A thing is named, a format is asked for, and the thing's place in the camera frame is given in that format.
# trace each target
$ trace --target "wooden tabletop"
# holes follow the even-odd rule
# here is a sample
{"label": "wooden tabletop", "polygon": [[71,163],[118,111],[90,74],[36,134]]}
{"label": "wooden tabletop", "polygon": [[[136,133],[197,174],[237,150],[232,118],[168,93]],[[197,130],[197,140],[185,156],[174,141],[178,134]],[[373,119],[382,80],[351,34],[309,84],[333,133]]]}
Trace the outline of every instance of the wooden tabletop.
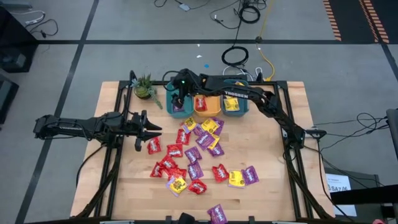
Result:
{"label": "wooden tabletop", "polygon": [[[288,82],[289,95],[295,122],[304,129],[313,124],[304,84]],[[260,86],[272,91],[270,86]],[[158,98],[165,107],[165,90],[158,88]],[[99,94],[95,116],[112,111],[118,92],[118,82],[104,82]],[[182,212],[193,215],[197,220],[209,220],[207,210],[221,204],[228,220],[245,221],[248,216],[254,216],[256,221],[284,220],[293,221],[294,210],[285,161],[282,158],[283,145],[280,127],[276,121],[267,118],[257,110],[254,103],[249,102],[249,112],[241,118],[218,115],[225,121],[221,133],[220,144],[225,155],[213,158],[206,151],[200,150],[203,157],[199,161],[204,177],[201,180],[208,190],[203,195],[185,189],[179,197],[174,196],[165,188],[167,178],[149,177],[157,161],[166,154],[166,145],[175,143],[179,124],[184,119],[174,119],[167,114],[166,109],[160,110],[151,100],[140,100],[134,94],[129,105],[130,111],[147,110],[149,121],[162,127],[162,152],[149,155],[147,143],[142,144],[142,151],[134,149],[135,137],[124,138],[124,148],[114,200],[113,216],[115,220],[165,220],[171,215],[173,220],[179,218]],[[194,115],[198,122],[204,121]],[[190,145],[183,150],[196,146],[196,136],[192,134]],[[305,145],[317,148],[315,140],[307,138]],[[85,157],[100,146],[99,142],[91,141],[87,145]],[[71,215],[76,215],[90,201],[99,187],[105,150],[93,156],[83,167],[80,181],[73,201]],[[308,149],[302,149],[302,159],[307,176],[308,188],[320,205],[330,215],[334,216],[333,206],[322,190],[319,174],[318,154]],[[188,159],[174,159],[179,167],[186,169]],[[215,182],[211,171],[213,166],[223,164],[227,170],[241,170],[254,166],[260,182],[247,186],[245,189],[228,187],[228,181],[221,184]],[[300,189],[297,187],[302,216],[305,217],[305,206]],[[108,192],[104,195],[101,213],[104,214],[108,200]]]}

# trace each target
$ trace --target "potted plant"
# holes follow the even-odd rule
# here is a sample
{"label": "potted plant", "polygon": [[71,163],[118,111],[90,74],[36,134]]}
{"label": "potted plant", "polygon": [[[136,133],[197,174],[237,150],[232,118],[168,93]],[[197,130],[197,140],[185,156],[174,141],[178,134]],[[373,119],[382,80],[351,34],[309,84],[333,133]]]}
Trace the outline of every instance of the potted plant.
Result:
{"label": "potted plant", "polygon": [[142,100],[153,99],[160,109],[163,109],[162,103],[156,97],[156,89],[152,86],[150,80],[150,74],[148,76],[143,75],[137,80],[132,80],[134,93]]}

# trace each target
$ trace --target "yellow bin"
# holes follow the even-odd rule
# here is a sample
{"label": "yellow bin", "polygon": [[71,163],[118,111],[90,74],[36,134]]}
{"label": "yellow bin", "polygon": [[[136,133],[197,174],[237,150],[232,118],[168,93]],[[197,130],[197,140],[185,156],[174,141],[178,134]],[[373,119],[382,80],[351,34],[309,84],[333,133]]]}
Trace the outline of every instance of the yellow bin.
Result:
{"label": "yellow bin", "polygon": [[220,97],[219,96],[208,96],[205,97],[207,110],[206,111],[197,111],[197,98],[202,98],[202,95],[196,95],[193,99],[193,109],[195,110],[196,114],[199,116],[217,116],[218,113],[221,111],[220,105]]}

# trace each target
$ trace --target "candy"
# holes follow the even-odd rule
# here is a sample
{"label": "candy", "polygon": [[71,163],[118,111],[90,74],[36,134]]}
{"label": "candy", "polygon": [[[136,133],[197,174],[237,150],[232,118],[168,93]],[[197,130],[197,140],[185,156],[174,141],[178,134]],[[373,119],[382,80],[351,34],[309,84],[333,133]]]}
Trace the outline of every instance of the candy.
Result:
{"label": "candy", "polygon": [[155,167],[152,169],[152,172],[150,173],[150,177],[162,177],[162,171],[163,167],[161,164],[156,162]]}
{"label": "candy", "polygon": [[217,145],[213,149],[207,149],[210,152],[210,155],[213,157],[224,155],[224,150],[221,148],[221,145],[217,143]]}
{"label": "candy", "polygon": [[217,183],[221,183],[229,178],[228,171],[223,164],[220,164],[218,167],[213,167],[213,173]]}
{"label": "candy", "polygon": [[207,149],[216,139],[207,131],[205,131],[196,142],[202,150]]}
{"label": "candy", "polygon": [[186,169],[180,169],[180,168],[171,168],[169,170],[165,170],[166,174],[169,176],[169,180],[172,177],[179,178],[182,177],[184,180],[187,177],[187,170]]}
{"label": "candy", "polygon": [[242,170],[242,175],[244,179],[244,183],[246,185],[254,184],[259,182],[259,176],[253,166],[249,166],[246,170]]}
{"label": "candy", "polygon": [[149,140],[149,143],[147,145],[148,148],[148,153],[151,155],[156,152],[160,152],[162,149],[160,148],[160,138],[155,137]]}
{"label": "candy", "polygon": [[213,134],[216,129],[219,128],[219,125],[213,121],[213,119],[209,118],[201,124],[201,128],[208,131],[210,134]]}
{"label": "candy", "polygon": [[239,103],[237,98],[224,99],[226,111],[239,111]]}
{"label": "candy", "polygon": [[170,157],[182,157],[182,145],[171,144],[167,146],[167,155]]}
{"label": "candy", "polygon": [[187,183],[181,177],[172,177],[166,184],[166,187],[171,190],[171,192],[178,197],[180,193],[187,188]]}
{"label": "candy", "polygon": [[196,136],[201,136],[205,131],[201,128],[200,125],[197,125],[192,132],[196,135]]}
{"label": "candy", "polygon": [[189,117],[184,121],[182,124],[182,129],[186,132],[189,133],[191,132],[195,127],[197,126],[197,123],[192,117]]}
{"label": "candy", "polygon": [[216,147],[218,141],[220,140],[220,137],[218,137],[217,135],[212,134],[212,136],[215,140],[213,141],[213,143],[211,143],[211,145],[209,145],[209,149],[214,149],[214,147]]}
{"label": "candy", "polygon": [[214,117],[212,119],[213,119],[213,121],[215,121],[219,125],[219,128],[216,129],[214,134],[217,135],[217,136],[220,136],[221,131],[223,130],[223,127],[224,127],[224,121],[222,119],[219,119],[219,118],[216,118],[216,117]]}
{"label": "candy", "polygon": [[194,163],[198,159],[201,159],[201,155],[200,155],[199,150],[198,150],[198,148],[196,146],[186,150],[184,153],[187,156],[187,158],[189,159],[190,163]]}
{"label": "candy", "polygon": [[188,190],[195,192],[196,194],[205,193],[206,189],[206,184],[204,184],[200,179],[193,180],[188,186]]}
{"label": "candy", "polygon": [[166,155],[160,162],[160,165],[163,166],[165,169],[176,168],[177,164],[174,160],[169,156]]}
{"label": "candy", "polygon": [[211,224],[225,224],[228,223],[224,210],[220,204],[207,210],[207,214],[210,215]]}
{"label": "candy", "polygon": [[177,133],[177,139],[175,140],[175,143],[177,144],[184,144],[184,145],[189,145],[189,139],[190,139],[191,133],[185,133],[183,129],[179,129]]}
{"label": "candy", "polygon": [[197,111],[206,111],[207,110],[206,100],[205,100],[204,96],[196,97],[195,110],[197,110]]}
{"label": "candy", "polygon": [[178,108],[178,106],[173,105],[173,112],[181,112],[184,111],[184,107]]}
{"label": "candy", "polygon": [[244,179],[242,172],[234,170],[229,172],[229,185],[230,187],[244,188]]}
{"label": "candy", "polygon": [[192,180],[203,177],[203,171],[201,170],[198,161],[195,161],[193,164],[188,165],[188,173]]}

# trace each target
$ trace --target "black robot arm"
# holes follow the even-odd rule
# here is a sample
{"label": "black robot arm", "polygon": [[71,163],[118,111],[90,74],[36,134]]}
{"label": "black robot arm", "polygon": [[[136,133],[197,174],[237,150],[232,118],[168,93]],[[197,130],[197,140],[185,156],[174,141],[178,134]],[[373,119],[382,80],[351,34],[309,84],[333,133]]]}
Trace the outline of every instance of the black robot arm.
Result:
{"label": "black robot arm", "polygon": [[101,144],[117,147],[115,141],[119,135],[136,136],[136,150],[141,150],[141,141],[160,136],[161,133],[152,133],[147,130],[161,130],[147,119],[147,111],[143,110],[141,115],[133,113],[131,120],[125,120],[119,112],[106,113],[100,117],[89,119],[58,118],[53,115],[45,115],[36,120],[33,130],[35,137],[39,139],[52,139],[59,134],[83,137],[88,141],[98,140]]}
{"label": "black robot arm", "polygon": [[209,75],[200,74],[198,76],[188,69],[179,71],[172,80],[172,85],[179,90],[178,95],[173,95],[173,104],[177,107],[183,105],[184,97],[187,95],[229,95],[251,100],[262,114],[268,118],[274,118],[286,132],[287,146],[303,148],[306,131],[287,116],[279,98],[271,91],[265,91],[259,87],[225,83],[223,80]]}

